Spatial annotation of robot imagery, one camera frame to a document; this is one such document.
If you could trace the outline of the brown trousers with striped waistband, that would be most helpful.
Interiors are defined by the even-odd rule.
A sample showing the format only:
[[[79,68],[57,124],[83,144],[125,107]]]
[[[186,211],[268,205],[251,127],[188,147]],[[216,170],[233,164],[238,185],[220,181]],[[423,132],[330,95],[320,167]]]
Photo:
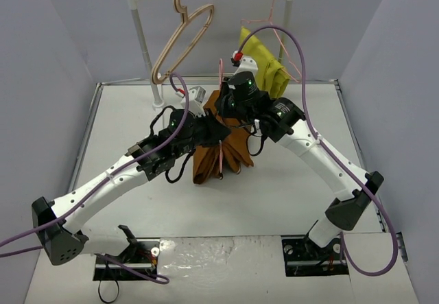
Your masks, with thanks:
[[[242,167],[254,166],[247,146],[249,136],[242,128],[232,129],[231,134],[222,142],[223,173],[229,169],[238,174]],[[209,148],[198,146],[193,155],[193,183],[201,185],[210,178],[219,178],[219,144]]]

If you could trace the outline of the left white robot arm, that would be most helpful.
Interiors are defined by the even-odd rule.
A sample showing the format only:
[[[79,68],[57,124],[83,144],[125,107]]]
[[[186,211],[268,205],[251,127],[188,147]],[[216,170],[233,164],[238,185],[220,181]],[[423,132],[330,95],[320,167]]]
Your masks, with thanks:
[[[174,109],[166,128],[134,144],[99,176],[55,200],[36,199],[32,222],[50,262],[59,266],[84,252],[90,238],[81,229],[103,208],[168,172],[177,159],[198,146],[212,147],[229,134],[230,129],[209,110],[197,117]]]

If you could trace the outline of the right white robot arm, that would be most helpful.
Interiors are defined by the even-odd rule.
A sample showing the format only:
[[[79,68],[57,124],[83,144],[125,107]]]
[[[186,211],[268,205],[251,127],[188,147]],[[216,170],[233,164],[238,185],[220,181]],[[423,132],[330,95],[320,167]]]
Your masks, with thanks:
[[[263,138],[283,146],[306,163],[331,189],[334,201],[309,230],[304,241],[308,256],[319,258],[341,231],[352,231],[383,182],[379,172],[368,173],[333,146],[315,138],[300,107],[286,97],[270,99],[253,80],[223,81],[215,107],[220,117],[255,126]]]

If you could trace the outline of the yellow-green folded trousers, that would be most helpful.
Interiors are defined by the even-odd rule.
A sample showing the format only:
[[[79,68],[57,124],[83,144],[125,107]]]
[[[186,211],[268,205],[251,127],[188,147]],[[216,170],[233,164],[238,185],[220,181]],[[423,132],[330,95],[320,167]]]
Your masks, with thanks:
[[[258,66],[255,80],[259,89],[267,91],[272,99],[281,97],[291,78],[270,50],[254,35],[244,45],[242,53],[250,56]]]

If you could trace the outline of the white and silver clothes rack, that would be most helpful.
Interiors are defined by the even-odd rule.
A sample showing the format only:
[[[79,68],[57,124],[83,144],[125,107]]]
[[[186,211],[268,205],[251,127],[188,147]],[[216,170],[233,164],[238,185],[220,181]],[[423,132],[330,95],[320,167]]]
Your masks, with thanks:
[[[127,0],[128,8],[132,15],[132,20],[134,22],[134,27],[137,33],[138,42],[141,48],[141,55],[145,65],[145,70],[150,75],[149,83],[152,90],[152,110],[155,112],[162,111],[165,107],[165,99],[163,97],[163,85],[165,80],[169,77],[170,71],[176,69],[177,66],[188,56],[191,50],[199,42],[203,34],[208,30],[212,23],[213,16],[215,14],[215,7],[212,3],[208,3],[196,9],[191,14],[188,13],[187,7],[181,3],[181,0],[172,0],[173,9],[180,15],[180,25],[177,27],[174,34],[168,40],[167,44],[163,48],[156,62],[152,62],[150,58],[150,53],[147,48],[147,40],[145,33],[143,31],[143,26],[141,23],[141,17],[139,14],[139,1],[140,0]],[[288,26],[291,18],[291,9],[294,0],[285,0],[284,15],[283,15],[283,25]],[[187,48],[182,52],[181,56],[177,59],[175,64],[170,67],[170,71],[161,73],[161,65],[167,57],[168,53],[171,51],[175,42],[178,40],[182,31],[191,24],[198,16],[202,15],[204,12],[208,12],[207,16],[201,30],[197,33],[194,39],[189,43]]]

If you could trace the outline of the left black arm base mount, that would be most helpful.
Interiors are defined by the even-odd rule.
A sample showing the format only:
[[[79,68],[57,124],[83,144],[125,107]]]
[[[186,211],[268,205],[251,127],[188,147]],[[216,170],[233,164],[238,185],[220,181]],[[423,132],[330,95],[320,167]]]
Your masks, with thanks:
[[[120,281],[152,281],[167,284],[157,275],[158,256],[160,254],[159,239],[138,240],[126,225],[119,225],[128,241],[128,246],[118,255],[103,254],[95,259],[93,280],[98,281],[97,294],[102,303],[114,303],[120,293]],[[107,300],[102,296],[102,281],[113,281],[116,295]]]

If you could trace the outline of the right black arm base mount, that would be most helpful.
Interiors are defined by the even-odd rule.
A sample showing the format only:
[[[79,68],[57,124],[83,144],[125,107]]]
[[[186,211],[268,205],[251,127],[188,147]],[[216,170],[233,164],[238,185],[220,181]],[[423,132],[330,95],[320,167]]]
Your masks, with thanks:
[[[330,277],[348,275],[342,256],[340,238],[320,248],[305,235],[281,238],[285,275],[287,277]]]

